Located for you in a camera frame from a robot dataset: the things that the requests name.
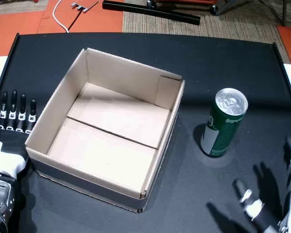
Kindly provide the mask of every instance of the can lid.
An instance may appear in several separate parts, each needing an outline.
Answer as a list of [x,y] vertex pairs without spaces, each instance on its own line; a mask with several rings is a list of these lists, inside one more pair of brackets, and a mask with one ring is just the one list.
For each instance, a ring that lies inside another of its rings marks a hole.
[[215,102],[222,112],[232,116],[243,115],[248,109],[246,96],[234,88],[224,88],[218,91]]

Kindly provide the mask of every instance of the green can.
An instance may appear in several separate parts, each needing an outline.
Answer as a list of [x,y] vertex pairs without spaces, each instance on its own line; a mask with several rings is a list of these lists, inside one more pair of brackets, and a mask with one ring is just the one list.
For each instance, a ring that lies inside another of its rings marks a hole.
[[233,88],[218,91],[200,141],[207,155],[219,157],[226,152],[247,109],[248,101],[242,92]]

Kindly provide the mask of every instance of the black table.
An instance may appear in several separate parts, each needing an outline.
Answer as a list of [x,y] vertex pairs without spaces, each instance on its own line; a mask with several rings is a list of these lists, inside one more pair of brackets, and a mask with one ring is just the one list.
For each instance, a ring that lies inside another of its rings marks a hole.
[[[291,94],[274,45],[158,34],[22,35],[0,96],[3,90],[18,89],[37,99],[40,113],[86,47],[162,68],[186,80],[152,196],[145,212],[134,214],[39,177],[30,168],[21,181],[25,205],[11,221],[12,232],[233,233],[243,232],[242,227],[255,232],[231,186],[238,177],[275,213],[280,211],[288,177],[283,143],[284,136],[291,135]],[[249,109],[227,154],[213,159],[201,152],[197,142],[215,93],[223,87],[242,91]],[[254,165],[262,167],[262,174],[254,172]]]

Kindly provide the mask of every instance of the open cardboard box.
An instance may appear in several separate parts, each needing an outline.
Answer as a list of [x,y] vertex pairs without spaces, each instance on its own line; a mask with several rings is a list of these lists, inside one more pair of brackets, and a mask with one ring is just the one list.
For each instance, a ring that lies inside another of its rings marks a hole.
[[82,50],[25,143],[37,171],[92,197],[143,211],[177,116],[180,79]]

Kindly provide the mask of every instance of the metal stand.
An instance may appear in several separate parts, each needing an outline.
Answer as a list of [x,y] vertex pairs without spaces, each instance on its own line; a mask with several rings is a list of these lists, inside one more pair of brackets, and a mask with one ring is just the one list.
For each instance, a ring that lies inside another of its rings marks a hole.
[[195,25],[199,25],[200,22],[199,16],[159,9],[156,7],[156,3],[153,0],[148,0],[147,6],[104,0],[102,2],[102,8],[114,11],[127,11],[144,15],[157,16]]
[[216,16],[219,16],[222,14],[227,8],[230,7],[231,4],[233,4],[235,0],[229,0],[226,4],[224,4],[222,7],[219,8],[219,10],[216,12]]

